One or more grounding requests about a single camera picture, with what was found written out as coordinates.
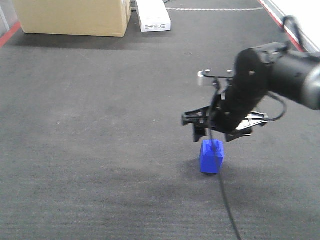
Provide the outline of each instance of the cardboard box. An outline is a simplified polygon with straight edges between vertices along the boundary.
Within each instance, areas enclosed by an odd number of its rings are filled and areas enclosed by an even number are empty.
[[[12,0],[28,34],[123,37],[130,0]]]
[[[171,19],[163,0],[135,0],[141,32],[171,30]]]

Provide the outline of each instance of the blue block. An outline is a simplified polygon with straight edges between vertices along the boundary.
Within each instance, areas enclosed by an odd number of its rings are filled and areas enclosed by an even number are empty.
[[[224,162],[225,153],[222,141],[214,139],[213,144],[215,146],[215,154],[212,147],[212,141],[202,141],[200,152],[200,171],[202,173],[217,174]]]

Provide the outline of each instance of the white box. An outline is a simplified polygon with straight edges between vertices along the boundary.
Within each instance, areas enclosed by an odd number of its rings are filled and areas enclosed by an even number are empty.
[[[141,32],[171,30],[171,19],[163,0],[135,0]]]

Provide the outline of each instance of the red floor stripe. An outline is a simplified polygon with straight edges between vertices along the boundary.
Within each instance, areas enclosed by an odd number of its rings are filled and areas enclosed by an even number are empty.
[[[0,38],[0,48],[2,48],[15,33],[21,28],[20,22],[17,22],[5,35]]]

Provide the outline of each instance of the gray carpet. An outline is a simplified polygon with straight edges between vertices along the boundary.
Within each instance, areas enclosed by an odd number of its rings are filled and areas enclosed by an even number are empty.
[[[284,37],[265,10],[169,15],[168,32],[141,33],[133,13],[124,38],[20,30],[0,50],[0,239],[237,239],[180,116],[211,100],[199,70],[224,74],[241,50]],[[224,143],[220,175],[242,239],[319,238],[320,116],[287,104],[282,120]]]

